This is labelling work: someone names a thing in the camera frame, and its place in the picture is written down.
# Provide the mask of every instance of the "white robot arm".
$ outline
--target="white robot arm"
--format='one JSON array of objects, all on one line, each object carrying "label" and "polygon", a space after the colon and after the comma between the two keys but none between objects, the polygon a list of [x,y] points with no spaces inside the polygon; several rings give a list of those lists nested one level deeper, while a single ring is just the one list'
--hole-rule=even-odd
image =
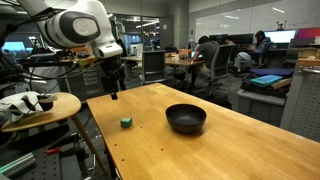
[{"label": "white robot arm", "polygon": [[[18,0],[31,16],[51,9],[43,0]],[[90,43],[98,59],[122,54],[116,43],[107,11],[98,0],[79,0],[71,8],[54,17],[37,22],[45,41],[55,48],[72,48]]]}]

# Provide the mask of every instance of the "box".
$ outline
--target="box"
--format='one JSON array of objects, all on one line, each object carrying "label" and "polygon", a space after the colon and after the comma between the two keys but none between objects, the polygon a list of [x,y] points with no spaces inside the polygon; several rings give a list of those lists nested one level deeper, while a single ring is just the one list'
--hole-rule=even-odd
[{"label": "box", "polygon": [[262,95],[240,89],[238,112],[265,123],[279,127],[285,99]]}]

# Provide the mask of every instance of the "small green cube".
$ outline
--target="small green cube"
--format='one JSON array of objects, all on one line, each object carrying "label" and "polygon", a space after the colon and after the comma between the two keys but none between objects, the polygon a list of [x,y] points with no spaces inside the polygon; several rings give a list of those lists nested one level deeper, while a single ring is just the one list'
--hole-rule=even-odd
[{"label": "small green cube", "polygon": [[123,128],[129,128],[131,125],[132,125],[132,118],[123,118],[121,121],[120,121],[120,124],[121,124],[121,127]]}]

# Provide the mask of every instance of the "wooden table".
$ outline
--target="wooden table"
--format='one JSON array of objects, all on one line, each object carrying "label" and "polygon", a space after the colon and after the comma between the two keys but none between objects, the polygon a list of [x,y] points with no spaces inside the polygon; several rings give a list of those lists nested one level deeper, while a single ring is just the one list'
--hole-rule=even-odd
[{"label": "wooden table", "polygon": [[84,130],[79,118],[77,117],[77,112],[81,108],[81,102],[80,100],[69,93],[54,93],[58,100],[53,102],[53,107],[49,111],[45,111],[40,113],[38,116],[33,118],[27,118],[27,119],[21,119],[20,121],[13,123],[11,125],[8,125],[9,121],[6,122],[3,127],[2,132],[16,132],[21,131],[25,129],[30,129],[34,127],[40,127],[46,124],[55,123],[60,120],[66,119],[68,117],[71,117],[74,124],[79,130],[79,133],[83,137],[84,141],[88,145],[89,149],[91,150],[92,154],[96,155],[96,159],[99,163],[99,166],[101,167],[102,171],[107,174],[107,171],[98,156],[98,153],[93,146],[90,138],[88,137],[86,131]]},{"label": "wooden table", "polygon": [[[320,179],[320,144],[161,84],[87,100],[108,151],[126,179]],[[174,132],[167,107],[207,113],[202,131]],[[128,129],[123,117],[133,118]]]},{"label": "wooden table", "polygon": [[[125,71],[125,76],[128,79],[128,66],[127,66],[127,61],[136,61],[136,62],[142,62],[142,57],[138,56],[128,56],[128,57],[121,57],[121,59],[124,62],[124,71]],[[172,54],[172,57],[166,57],[165,59],[165,64],[166,65],[172,65],[174,66],[174,71],[176,66],[183,66],[185,67],[185,77],[188,77],[188,68],[190,66],[195,66],[198,64],[202,64],[204,61],[197,61],[197,62],[191,62],[188,60],[179,60],[179,54]]]}]

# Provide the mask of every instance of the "black bowl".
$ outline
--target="black bowl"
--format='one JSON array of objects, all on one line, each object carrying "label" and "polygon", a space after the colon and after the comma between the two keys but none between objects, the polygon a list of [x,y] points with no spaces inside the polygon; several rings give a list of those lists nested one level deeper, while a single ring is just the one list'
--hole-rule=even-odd
[{"label": "black bowl", "polygon": [[176,104],[167,108],[166,116],[173,130],[186,134],[200,130],[207,114],[195,105]]}]

